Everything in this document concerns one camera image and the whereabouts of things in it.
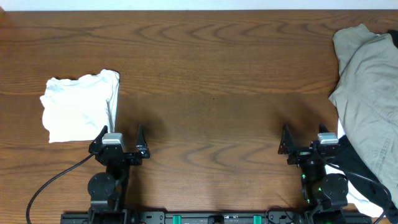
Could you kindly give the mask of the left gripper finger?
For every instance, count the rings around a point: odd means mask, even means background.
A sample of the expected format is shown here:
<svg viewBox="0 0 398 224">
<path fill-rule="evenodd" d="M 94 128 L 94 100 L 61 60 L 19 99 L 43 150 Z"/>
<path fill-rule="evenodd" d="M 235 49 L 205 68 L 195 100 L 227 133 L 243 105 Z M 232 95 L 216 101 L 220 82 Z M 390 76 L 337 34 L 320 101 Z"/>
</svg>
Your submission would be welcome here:
<svg viewBox="0 0 398 224">
<path fill-rule="evenodd" d="M 95 139 L 89 145 L 88 152 L 90 154 L 99 154 L 100 153 L 100 151 L 103 148 L 102 139 L 103 139 L 104 135 L 107 133 L 108 133 L 108 127 L 107 127 L 107 125 L 105 125 L 102 128 L 102 130 L 100 131 L 99 135 L 97 135 L 97 137 L 95 137 Z"/>
<path fill-rule="evenodd" d="M 149 159 L 150 158 L 150 151 L 148 145 L 146 143 L 143 127 L 140 124 L 137 132 L 137 142 L 136 142 L 137 150 L 142 159 Z"/>
</svg>

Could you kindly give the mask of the khaki green shorts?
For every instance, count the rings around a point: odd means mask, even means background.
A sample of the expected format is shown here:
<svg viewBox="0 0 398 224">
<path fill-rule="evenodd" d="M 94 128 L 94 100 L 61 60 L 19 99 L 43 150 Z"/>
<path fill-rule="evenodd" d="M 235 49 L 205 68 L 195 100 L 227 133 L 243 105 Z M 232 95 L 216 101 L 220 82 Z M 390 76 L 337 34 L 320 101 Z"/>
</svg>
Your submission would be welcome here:
<svg viewBox="0 0 398 224">
<path fill-rule="evenodd" d="M 333 37 L 340 80 L 329 99 L 346 136 L 397 203 L 397 47 L 360 24 Z"/>
</svg>

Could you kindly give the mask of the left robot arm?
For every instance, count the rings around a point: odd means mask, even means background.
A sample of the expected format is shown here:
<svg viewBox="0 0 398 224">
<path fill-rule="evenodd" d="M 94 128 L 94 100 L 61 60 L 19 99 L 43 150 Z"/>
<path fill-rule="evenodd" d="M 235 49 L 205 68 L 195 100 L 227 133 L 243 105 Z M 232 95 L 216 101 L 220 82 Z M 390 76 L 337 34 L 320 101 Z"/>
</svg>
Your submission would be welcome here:
<svg viewBox="0 0 398 224">
<path fill-rule="evenodd" d="M 121 133 L 109 133 L 105 126 L 89 146 L 88 152 L 106 167 L 88 182 L 91 207 L 89 223 L 139 223 L 137 212 L 125 208 L 125 198 L 131 166 L 140 166 L 150 158 L 149 148 L 140 125 L 137 132 L 136 152 L 124 150 Z"/>
</svg>

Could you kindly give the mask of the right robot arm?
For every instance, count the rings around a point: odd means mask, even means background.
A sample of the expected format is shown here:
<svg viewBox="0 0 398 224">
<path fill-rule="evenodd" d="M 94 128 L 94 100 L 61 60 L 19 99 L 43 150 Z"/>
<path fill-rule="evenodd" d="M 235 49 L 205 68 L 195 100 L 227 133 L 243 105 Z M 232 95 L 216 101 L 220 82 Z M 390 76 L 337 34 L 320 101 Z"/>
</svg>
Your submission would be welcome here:
<svg viewBox="0 0 398 224">
<path fill-rule="evenodd" d="M 348 179 L 343 174 L 327 174 L 325 169 L 326 160 L 335 157 L 338 143 L 336 134 L 320 124 L 316 140 L 309 146 L 296 146 L 289 127 L 283 125 L 278 153 L 288 156 L 289 165 L 301 169 L 303 198 L 308 203 L 308 208 L 292 217 L 293 223 L 330 223 L 337 219 L 330 213 L 348 204 Z"/>
</svg>

